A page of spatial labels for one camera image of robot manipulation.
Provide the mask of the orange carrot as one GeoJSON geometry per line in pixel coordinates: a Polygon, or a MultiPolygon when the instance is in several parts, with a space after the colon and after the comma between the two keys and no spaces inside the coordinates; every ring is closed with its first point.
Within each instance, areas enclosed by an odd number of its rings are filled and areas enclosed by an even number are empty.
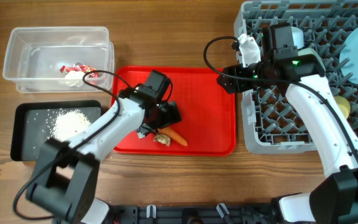
{"type": "Polygon", "coordinates": [[[175,142],[179,143],[182,146],[188,146],[187,140],[185,140],[183,137],[181,137],[172,128],[169,128],[169,127],[162,128],[162,129],[159,129],[158,132],[160,134],[167,135],[170,139],[174,140],[175,142]]]}

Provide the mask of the brown food scrap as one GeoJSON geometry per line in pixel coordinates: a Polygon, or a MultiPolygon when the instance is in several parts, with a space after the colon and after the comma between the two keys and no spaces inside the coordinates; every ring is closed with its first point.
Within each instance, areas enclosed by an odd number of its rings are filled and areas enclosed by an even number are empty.
{"type": "Polygon", "coordinates": [[[166,134],[156,134],[154,136],[154,142],[158,142],[165,146],[170,146],[171,138],[169,136],[167,136],[166,134]]]}

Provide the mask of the yellow plastic cup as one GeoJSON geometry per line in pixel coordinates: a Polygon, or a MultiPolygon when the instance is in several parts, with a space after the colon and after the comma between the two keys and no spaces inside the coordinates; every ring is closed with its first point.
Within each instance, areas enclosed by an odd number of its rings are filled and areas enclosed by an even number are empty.
{"type": "Polygon", "coordinates": [[[339,109],[341,110],[343,116],[347,119],[351,112],[351,106],[349,101],[342,96],[335,96],[334,100],[337,103],[339,109]]]}

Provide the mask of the red snack wrapper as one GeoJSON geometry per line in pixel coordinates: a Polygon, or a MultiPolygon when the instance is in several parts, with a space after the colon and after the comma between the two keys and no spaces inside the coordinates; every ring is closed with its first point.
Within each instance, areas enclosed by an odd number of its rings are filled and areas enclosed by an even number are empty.
{"type": "Polygon", "coordinates": [[[95,68],[90,67],[88,65],[81,64],[81,63],[76,63],[76,64],[74,64],[72,66],[63,65],[61,67],[61,69],[60,69],[60,72],[64,75],[64,77],[70,71],[84,72],[85,74],[88,73],[88,72],[92,72],[90,74],[91,78],[98,78],[99,77],[99,74],[98,74],[98,72],[96,72],[95,68]]]}

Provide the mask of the white tissue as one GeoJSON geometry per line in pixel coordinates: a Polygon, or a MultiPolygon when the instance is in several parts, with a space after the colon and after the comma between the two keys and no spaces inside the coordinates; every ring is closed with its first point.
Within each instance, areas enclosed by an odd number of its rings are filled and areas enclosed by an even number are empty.
{"type": "Polygon", "coordinates": [[[84,72],[70,71],[65,77],[59,81],[59,84],[68,87],[82,87],[85,83],[83,82],[84,72]]]}

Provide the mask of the mint green bowl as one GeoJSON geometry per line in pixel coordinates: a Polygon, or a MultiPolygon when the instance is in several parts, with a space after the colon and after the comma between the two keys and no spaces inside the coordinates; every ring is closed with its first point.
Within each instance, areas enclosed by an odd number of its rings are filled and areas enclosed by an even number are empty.
{"type": "Polygon", "coordinates": [[[298,51],[298,55],[302,56],[302,55],[309,55],[309,54],[313,54],[316,59],[318,60],[319,64],[322,66],[324,72],[326,71],[326,68],[324,66],[324,63],[321,59],[321,57],[318,55],[318,53],[313,49],[313,48],[304,48],[298,51]]]}

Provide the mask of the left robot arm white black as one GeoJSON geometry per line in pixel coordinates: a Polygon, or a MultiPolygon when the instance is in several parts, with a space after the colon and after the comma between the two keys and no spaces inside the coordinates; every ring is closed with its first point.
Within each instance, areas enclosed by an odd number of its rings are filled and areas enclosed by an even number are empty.
{"type": "Polygon", "coordinates": [[[95,196],[100,163],[128,134],[145,137],[181,120],[176,104],[164,99],[172,89],[172,81],[153,70],[145,83],[121,90],[84,131],[46,140],[21,188],[26,199],[50,212],[53,223],[113,223],[110,205],[95,196]]]}

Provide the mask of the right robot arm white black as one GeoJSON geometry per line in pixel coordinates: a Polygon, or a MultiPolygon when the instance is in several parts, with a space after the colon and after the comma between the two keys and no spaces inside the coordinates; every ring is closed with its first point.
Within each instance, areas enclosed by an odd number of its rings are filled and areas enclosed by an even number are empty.
{"type": "Polygon", "coordinates": [[[279,198],[285,222],[358,223],[358,137],[341,113],[325,67],[314,50],[299,49],[290,24],[264,28],[258,44],[231,37],[241,58],[219,73],[228,93],[277,86],[306,126],[320,156],[325,180],[312,192],[279,198]]]}

